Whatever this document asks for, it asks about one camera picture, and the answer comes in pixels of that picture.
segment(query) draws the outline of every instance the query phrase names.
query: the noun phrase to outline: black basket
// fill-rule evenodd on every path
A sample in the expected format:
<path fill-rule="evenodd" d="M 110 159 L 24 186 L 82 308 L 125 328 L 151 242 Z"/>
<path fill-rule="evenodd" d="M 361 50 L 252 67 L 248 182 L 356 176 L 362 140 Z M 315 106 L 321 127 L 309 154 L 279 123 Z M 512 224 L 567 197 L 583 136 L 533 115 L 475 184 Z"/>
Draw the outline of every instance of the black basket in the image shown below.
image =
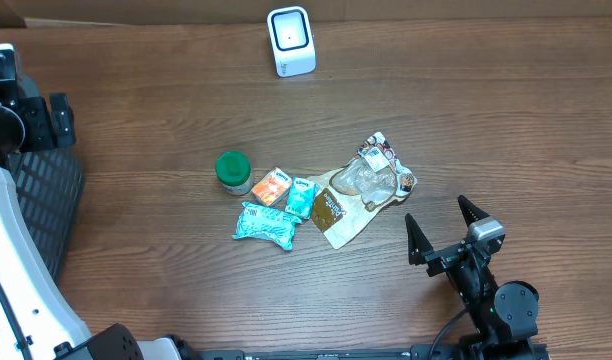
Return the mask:
<path fill-rule="evenodd" d="M 11 155 L 10 168 L 30 236 L 57 282 L 84 188 L 81 164 L 57 149 Z"/>

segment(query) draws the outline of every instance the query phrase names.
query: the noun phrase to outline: wood grain surface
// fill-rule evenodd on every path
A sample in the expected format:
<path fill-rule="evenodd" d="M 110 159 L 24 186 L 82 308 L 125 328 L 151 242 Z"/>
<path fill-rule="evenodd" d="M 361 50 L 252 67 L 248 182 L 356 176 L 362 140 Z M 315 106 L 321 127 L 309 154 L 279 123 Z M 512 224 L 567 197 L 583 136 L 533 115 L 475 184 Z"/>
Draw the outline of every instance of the wood grain surface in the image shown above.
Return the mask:
<path fill-rule="evenodd" d="M 505 224 L 492 270 L 541 294 L 553 359 L 612 359 L 612 18 L 314 24 L 318 68 L 278 79 L 265 25 L 0 31 L 42 93 L 64 91 L 87 175 L 60 289 L 93 333 L 176 333 L 198 349 L 407 347 L 461 308 L 406 256 L 404 215 L 436 248 L 467 195 Z M 335 251 L 231 239 L 257 179 L 343 165 L 381 130 L 419 178 Z M 467 320 L 447 336 L 473 331 Z"/>

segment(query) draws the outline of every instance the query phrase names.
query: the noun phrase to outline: jar with green lid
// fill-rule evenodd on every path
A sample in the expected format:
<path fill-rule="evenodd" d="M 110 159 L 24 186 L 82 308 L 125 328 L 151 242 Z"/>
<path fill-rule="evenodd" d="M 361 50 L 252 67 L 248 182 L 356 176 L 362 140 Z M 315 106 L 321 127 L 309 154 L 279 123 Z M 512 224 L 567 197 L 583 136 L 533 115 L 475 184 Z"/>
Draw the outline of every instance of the jar with green lid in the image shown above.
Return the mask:
<path fill-rule="evenodd" d="M 253 172 L 246 155 L 238 151 L 223 153 L 215 163 L 219 182 L 231 195 L 248 194 L 253 187 Z"/>

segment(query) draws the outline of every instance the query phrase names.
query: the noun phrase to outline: orange package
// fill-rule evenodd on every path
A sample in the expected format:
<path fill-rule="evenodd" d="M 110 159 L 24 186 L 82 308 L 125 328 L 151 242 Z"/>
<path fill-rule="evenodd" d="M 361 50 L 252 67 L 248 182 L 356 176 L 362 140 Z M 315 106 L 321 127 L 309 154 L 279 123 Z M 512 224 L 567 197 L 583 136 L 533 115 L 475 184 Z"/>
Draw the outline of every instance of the orange package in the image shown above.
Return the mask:
<path fill-rule="evenodd" d="M 290 189 L 293 179 L 279 168 L 269 172 L 262 181 L 253 186 L 253 194 L 260 203 L 273 206 L 281 200 Z"/>

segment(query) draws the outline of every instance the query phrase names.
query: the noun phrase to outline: paper packaging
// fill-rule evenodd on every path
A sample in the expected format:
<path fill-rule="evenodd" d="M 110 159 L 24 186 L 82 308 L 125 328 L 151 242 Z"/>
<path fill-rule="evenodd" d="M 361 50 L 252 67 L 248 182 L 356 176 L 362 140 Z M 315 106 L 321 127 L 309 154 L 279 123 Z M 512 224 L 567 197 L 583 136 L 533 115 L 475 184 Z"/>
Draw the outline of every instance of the paper packaging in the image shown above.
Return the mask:
<path fill-rule="evenodd" d="M 308 178 L 317 184 L 311 220 L 339 249 L 393 201 L 406 200 L 417 178 L 382 135 L 375 133 L 344 167 Z"/>
<path fill-rule="evenodd" d="M 314 182 L 302 178 L 294 178 L 293 186 L 290 187 L 286 212 L 297 215 L 302 219 L 310 218 L 315 200 L 317 185 Z"/>
<path fill-rule="evenodd" d="M 295 224 L 302 220 L 281 210 L 243 202 L 244 211 L 237 221 L 233 239 L 256 238 L 270 240 L 284 250 L 293 249 Z"/>
<path fill-rule="evenodd" d="M 286 196 L 293 179 L 279 168 L 264 176 L 262 181 L 253 186 L 253 194 L 261 204 L 273 206 Z"/>

